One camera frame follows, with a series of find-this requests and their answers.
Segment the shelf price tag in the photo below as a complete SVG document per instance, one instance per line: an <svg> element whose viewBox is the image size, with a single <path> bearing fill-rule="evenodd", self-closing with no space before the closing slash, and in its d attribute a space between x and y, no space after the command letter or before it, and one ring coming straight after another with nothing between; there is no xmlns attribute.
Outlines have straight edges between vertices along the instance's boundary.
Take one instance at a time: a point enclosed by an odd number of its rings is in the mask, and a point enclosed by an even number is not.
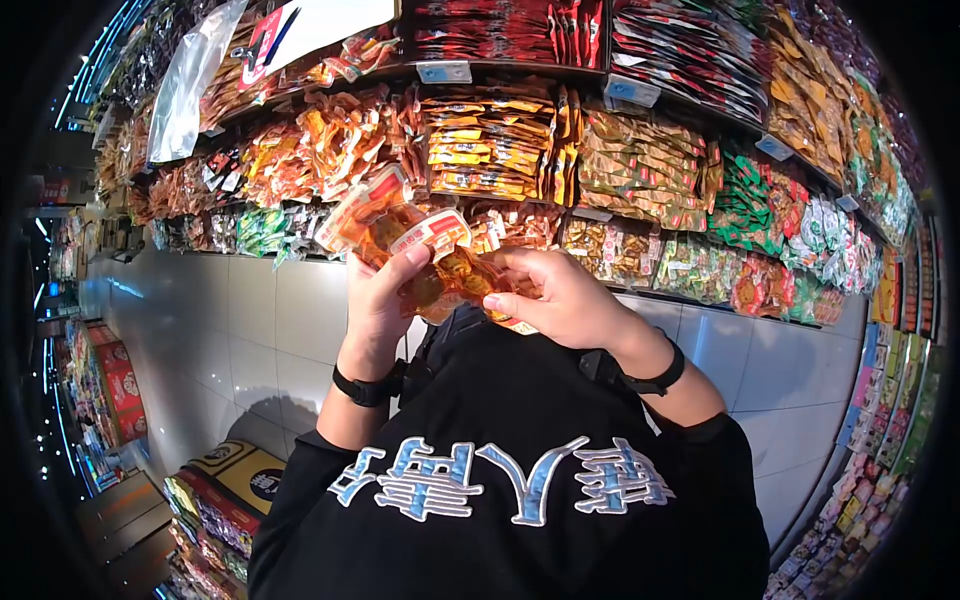
<svg viewBox="0 0 960 600"><path fill-rule="evenodd" d="M767 133L754 144L758 149L772 156L776 160L787 160L793 155L793 149Z"/></svg>
<svg viewBox="0 0 960 600"><path fill-rule="evenodd" d="M660 97L660 88L656 85L611 74L607 78L607 87L604 88L603 93L611 98L626 100L650 108L657 103L657 99Z"/></svg>
<svg viewBox="0 0 960 600"><path fill-rule="evenodd" d="M837 205L846 210L847 212L854 212L860 207L860 204L853 199L853 196L850 194L845 194L840 198L836 199Z"/></svg>
<svg viewBox="0 0 960 600"><path fill-rule="evenodd" d="M472 84L468 60L425 60L417 63L420 80L425 84Z"/></svg>
<svg viewBox="0 0 960 600"><path fill-rule="evenodd" d="M611 215L609 212L596 210L594 208L583 208L582 206L573 209L573 216L583 217L592 221L600 221L602 223L607 223L613 218L613 215Z"/></svg>

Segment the store aisle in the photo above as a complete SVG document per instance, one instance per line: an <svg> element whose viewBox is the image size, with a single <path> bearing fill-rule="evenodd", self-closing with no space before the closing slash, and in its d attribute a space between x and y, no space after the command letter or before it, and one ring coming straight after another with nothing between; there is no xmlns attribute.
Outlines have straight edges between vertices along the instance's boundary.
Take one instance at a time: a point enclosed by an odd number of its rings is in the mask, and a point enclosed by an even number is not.
<svg viewBox="0 0 960 600"><path fill-rule="evenodd" d="M805 502L843 418L859 361L865 302L848 298L815 330L718 310L621 297L660 326L716 383L754 452L757 503L777 542ZM286 460L314 426L347 327L346 270L317 262L176 255L91 264L87 318L127 345L150 435L155 480L227 436ZM422 338L417 320L397 355Z"/></svg>

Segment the spicy snack bag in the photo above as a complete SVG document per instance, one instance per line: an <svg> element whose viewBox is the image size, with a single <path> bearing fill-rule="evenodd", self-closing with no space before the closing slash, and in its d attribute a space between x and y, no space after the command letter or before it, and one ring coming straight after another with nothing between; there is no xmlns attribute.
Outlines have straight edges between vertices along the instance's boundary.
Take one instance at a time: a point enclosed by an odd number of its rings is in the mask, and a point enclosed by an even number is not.
<svg viewBox="0 0 960 600"><path fill-rule="evenodd" d="M422 243L433 253L423 269L400 287L400 314L421 315L438 324L459 304L483 305L494 292L515 292L514 284L471 250L472 234L463 216L447 208L429 215L412 202L413 193L399 165L391 165L359 185L334 209L316 234L330 252L353 251L380 269L390 257ZM527 323L485 309L491 321L528 335Z"/></svg>

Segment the black watch strap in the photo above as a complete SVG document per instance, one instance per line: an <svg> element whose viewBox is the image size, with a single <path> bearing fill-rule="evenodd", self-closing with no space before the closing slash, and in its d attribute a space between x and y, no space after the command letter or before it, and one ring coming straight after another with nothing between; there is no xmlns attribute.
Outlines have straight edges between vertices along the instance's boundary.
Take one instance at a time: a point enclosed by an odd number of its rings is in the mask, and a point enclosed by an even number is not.
<svg viewBox="0 0 960 600"><path fill-rule="evenodd" d="M341 392L350 396L354 404L376 408L389 401L391 397L400 395L403 391L403 374L406 370L406 361L397 359L387 376L379 381L350 381L334 365L333 384Z"/></svg>
<svg viewBox="0 0 960 600"><path fill-rule="evenodd" d="M636 379L621 372L620 378L622 378L623 382L627 384L627 387L638 394L656 394L658 396L666 396L667 388L677 383L677 380L680 379L681 375L684 374L686 357L684 356L684 351L681 350L673 340L670 338L666 338L666 340L670 343L670 346L673 347L673 362L670 363L670 366L667 367L666 371L664 371L662 375L654 377L653 379Z"/></svg>

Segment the right hand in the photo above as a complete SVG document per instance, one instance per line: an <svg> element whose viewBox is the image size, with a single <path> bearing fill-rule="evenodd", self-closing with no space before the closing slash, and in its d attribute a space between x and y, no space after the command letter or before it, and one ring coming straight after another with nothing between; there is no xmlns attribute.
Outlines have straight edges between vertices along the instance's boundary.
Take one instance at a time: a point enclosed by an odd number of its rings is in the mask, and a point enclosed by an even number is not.
<svg viewBox="0 0 960 600"><path fill-rule="evenodd" d="M649 327L564 251L503 248L492 259L514 281L529 278L543 297L490 294L483 300L484 307L527 322L561 346L614 353L625 331L638 324Z"/></svg>

